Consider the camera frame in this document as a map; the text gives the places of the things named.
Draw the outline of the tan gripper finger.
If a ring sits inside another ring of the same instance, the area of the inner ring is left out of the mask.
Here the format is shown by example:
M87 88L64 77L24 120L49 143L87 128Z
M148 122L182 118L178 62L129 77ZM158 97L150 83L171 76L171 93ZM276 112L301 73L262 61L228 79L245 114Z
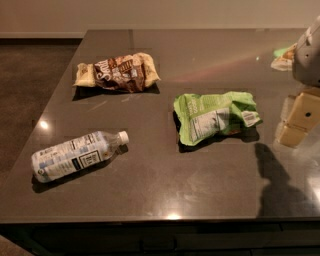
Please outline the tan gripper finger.
M298 95L289 95L282 107L276 141L284 146L298 146L320 123L320 88L306 87Z

